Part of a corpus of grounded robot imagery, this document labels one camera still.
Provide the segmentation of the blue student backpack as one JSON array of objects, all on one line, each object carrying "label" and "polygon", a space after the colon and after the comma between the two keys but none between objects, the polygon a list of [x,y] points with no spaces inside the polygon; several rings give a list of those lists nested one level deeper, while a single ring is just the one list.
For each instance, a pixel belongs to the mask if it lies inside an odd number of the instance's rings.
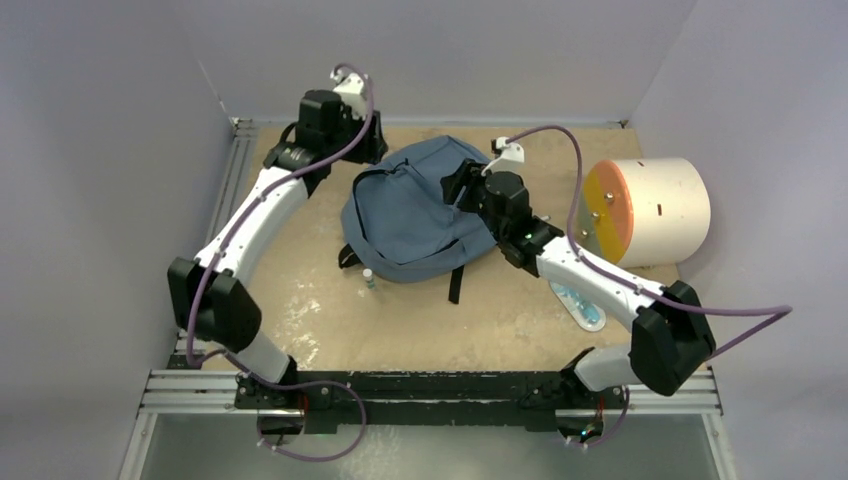
[{"label": "blue student backpack", "polygon": [[452,136],[407,145],[358,174],[342,208],[340,268],[363,265],[396,283],[447,274],[448,299],[460,300],[465,266],[495,248],[476,215],[443,200],[440,181],[466,160],[487,156]]}]

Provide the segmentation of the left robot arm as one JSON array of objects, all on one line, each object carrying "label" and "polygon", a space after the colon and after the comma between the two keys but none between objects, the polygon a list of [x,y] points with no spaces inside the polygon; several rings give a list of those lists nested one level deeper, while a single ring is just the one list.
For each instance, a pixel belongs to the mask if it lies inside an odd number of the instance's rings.
[{"label": "left robot arm", "polygon": [[297,399],[297,366],[261,331],[262,312],[246,287],[259,260],[291,216],[329,176],[333,163],[374,164],[387,150],[380,116],[365,87],[310,90],[295,122],[268,152],[257,180],[225,226],[190,259],[167,270],[177,326],[186,332],[190,365],[200,339],[220,345],[239,369],[261,379],[259,395],[272,408]]}]

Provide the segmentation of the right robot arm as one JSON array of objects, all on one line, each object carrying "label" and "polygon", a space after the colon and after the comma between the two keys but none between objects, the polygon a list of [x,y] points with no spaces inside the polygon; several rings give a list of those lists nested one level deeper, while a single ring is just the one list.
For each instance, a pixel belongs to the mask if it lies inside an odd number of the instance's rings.
[{"label": "right robot arm", "polygon": [[490,173],[464,160],[441,179],[443,200],[480,217],[502,255],[516,268],[569,286],[618,320],[625,344],[589,348],[563,370],[561,392],[576,407],[610,387],[641,384],[671,396],[717,350],[699,298],[688,284],[670,286],[631,276],[572,243],[533,213],[529,192],[516,173]]}]

